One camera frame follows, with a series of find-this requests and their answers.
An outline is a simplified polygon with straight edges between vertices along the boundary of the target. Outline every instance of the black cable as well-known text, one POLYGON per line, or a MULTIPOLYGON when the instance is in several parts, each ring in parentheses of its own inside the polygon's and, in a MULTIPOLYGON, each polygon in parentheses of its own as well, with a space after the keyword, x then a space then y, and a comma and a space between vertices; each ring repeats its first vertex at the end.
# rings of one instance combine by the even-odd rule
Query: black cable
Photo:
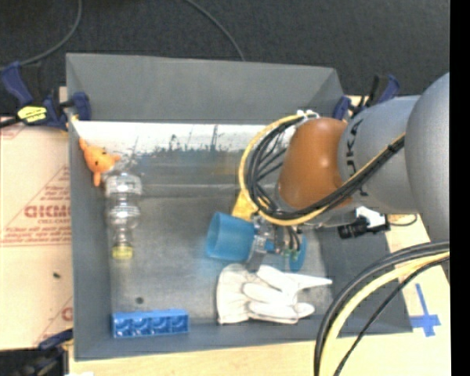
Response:
MULTIPOLYGON (((51 54, 56 52, 58 49, 63 47, 63 45, 65 45, 68 42, 68 40, 71 38, 71 36, 73 36, 74 32, 77 30, 78 25, 80 24, 82 11, 83 11, 82 0, 78 0, 77 17, 74 21, 73 26, 71 27, 69 32, 64 36, 64 38, 61 39, 58 43, 56 43, 54 46, 52 46, 51 48, 49 48, 49 49, 45 50, 44 52, 38 54, 37 56, 32 56, 32 57, 29 57, 27 59, 20 60, 20 65, 25 66, 25 65, 28 65, 28 64, 36 63, 37 61, 40 61, 40 60, 46 58, 47 56, 50 56, 51 54)), ((5 67, 0 67, 0 73, 3 70, 5 70, 5 67)))
POLYGON ((402 223, 399 223, 399 222, 389 222, 389 225, 390 226, 395 226, 395 227, 408 227, 408 226, 412 226, 413 224, 415 224, 417 221, 418 221, 418 215, 413 215, 413 219, 410 221, 410 222, 402 222, 402 223))
POLYGON ((326 313, 324 314, 322 322, 320 323, 315 343, 315 354, 313 360, 314 374, 318 375, 325 337, 331 327, 331 324, 334 322, 334 319, 338 313, 341 312, 341 307, 343 307, 351 294, 359 286, 371 281, 375 275, 393 269, 393 267, 396 265, 408 262, 413 259, 420 259, 426 256, 444 253, 449 251, 449 249, 449 241, 429 242, 404 248, 379 259, 363 270, 357 277, 351 280, 335 297, 334 301, 331 303, 326 313))
POLYGON ((8 127, 9 125, 14 125, 20 122, 20 119, 17 117, 10 118, 8 120, 0 121, 0 128, 8 127))
POLYGON ((449 258, 442 258, 435 260, 427 265, 422 266, 421 268, 415 270, 413 273, 411 273, 402 283, 400 283, 396 288, 393 289, 392 293, 383 301, 383 303, 376 309, 376 311, 373 313, 373 315, 369 318, 369 320, 366 322, 365 326, 362 328, 360 333, 357 335, 356 340, 348 350, 348 352, 343 356, 341 362, 339 363, 338 367, 336 368, 336 371, 334 372, 334 376, 339 376, 340 373, 343 370, 343 367, 346 364, 346 361, 349 359, 349 357, 352 355, 353 350, 359 345, 360 340, 362 340, 362 337, 367 333, 367 330, 369 327, 374 323, 379 316, 385 311, 386 307, 388 304, 402 291, 403 288, 405 288, 416 276, 419 274, 423 273, 424 271, 435 267, 437 265, 441 265, 445 262, 448 262, 449 258))
POLYGON ((333 193, 330 193, 325 198, 307 206, 306 208, 295 210, 295 211, 285 211, 283 209, 279 209, 277 211, 269 210, 264 206, 260 205, 259 203, 259 196, 257 189, 255 187, 258 178, 258 166, 261 164, 261 157, 266 152, 267 147, 271 144, 272 140, 276 138, 279 134, 283 133, 285 130, 290 128, 291 126, 295 125, 297 122, 301 121, 302 119, 293 119, 286 123, 283 123, 270 131, 259 143, 258 146, 255 147, 254 153, 248 163, 248 169, 246 174, 246 185, 248 188, 249 195, 251 199, 258 205, 259 211, 274 217, 275 219, 282 219, 282 220, 292 220, 298 219, 304 215, 308 215, 311 212, 314 212, 320 208, 328 206, 328 208, 333 208, 339 204, 341 204, 344 200, 350 197, 353 193, 355 193, 371 176, 386 162, 390 159, 394 154, 399 152, 404 147, 404 140, 405 138, 402 136, 398 138, 396 141, 388 145, 385 150, 377 157, 375 161, 369 164, 367 167, 363 168, 362 170, 358 171, 355 174, 355 178, 350 179, 347 183, 337 188, 333 193))
POLYGON ((221 25, 221 23, 216 18, 214 18, 212 14, 210 14, 210 12, 208 12, 206 9, 204 9, 203 7, 198 5, 193 0, 184 0, 184 1, 191 4, 197 11, 199 11, 201 14, 206 16, 228 38, 228 40, 230 40, 230 43, 236 49, 240 59, 242 61, 245 61, 245 56, 242 53, 242 50, 240 49, 239 45, 237 44, 237 42, 235 41, 235 39, 231 35, 231 33, 228 32, 228 30, 226 28, 224 28, 224 26, 221 25))

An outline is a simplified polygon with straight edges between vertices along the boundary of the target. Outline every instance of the blue tape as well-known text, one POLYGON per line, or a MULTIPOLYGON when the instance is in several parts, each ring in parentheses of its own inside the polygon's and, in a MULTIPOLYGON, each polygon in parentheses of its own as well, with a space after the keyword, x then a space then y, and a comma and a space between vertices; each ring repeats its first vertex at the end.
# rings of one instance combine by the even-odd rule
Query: blue tape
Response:
POLYGON ((425 298, 423 297, 423 291, 421 285, 416 283, 416 291, 420 298, 421 307, 423 308, 423 315, 421 316, 409 316, 410 324, 412 328, 421 327, 425 333, 425 337, 432 337, 436 335, 433 328, 440 326, 440 320, 437 315, 430 315, 426 306, 425 298))

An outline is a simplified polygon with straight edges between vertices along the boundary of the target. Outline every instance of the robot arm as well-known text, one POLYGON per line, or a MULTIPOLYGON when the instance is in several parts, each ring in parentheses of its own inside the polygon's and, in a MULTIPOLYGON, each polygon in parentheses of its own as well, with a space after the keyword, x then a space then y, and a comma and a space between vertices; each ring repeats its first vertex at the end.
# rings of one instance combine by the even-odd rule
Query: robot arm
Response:
POLYGON ((362 208, 419 213, 431 240, 448 240, 449 87, 446 74, 421 96, 387 99, 349 121, 305 113, 266 126, 242 155, 232 215, 211 221, 208 255, 250 262, 290 253, 297 271, 306 253, 300 225, 349 225, 362 208))
POLYGON ((279 174, 279 206, 308 207, 403 138, 403 149, 314 222, 350 222, 348 214, 358 207, 385 214, 419 213, 432 240, 449 239, 449 87, 446 74, 423 95, 387 100, 361 111, 348 124, 317 118, 299 126, 279 174))

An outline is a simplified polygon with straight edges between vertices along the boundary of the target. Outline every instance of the blue lego brick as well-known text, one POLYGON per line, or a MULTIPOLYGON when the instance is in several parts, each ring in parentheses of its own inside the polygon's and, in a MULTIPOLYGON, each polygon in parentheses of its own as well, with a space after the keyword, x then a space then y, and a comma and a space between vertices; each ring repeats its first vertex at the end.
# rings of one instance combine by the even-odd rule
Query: blue lego brick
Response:
POLYGON ((115 338, 150 337, 190 331, 189 315, 183 309, 116 312, 111 319, 115 338))

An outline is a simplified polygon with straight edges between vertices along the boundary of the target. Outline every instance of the blue cup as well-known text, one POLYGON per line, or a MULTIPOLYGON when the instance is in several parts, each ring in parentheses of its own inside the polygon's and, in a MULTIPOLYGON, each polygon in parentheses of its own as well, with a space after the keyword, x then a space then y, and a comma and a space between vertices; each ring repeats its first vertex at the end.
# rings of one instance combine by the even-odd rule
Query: blue cup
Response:
POLYGON ((245 262, 251 254, 255 228, 252 222, 217 211, 207 234, 207 255, 231 262, 245 262))

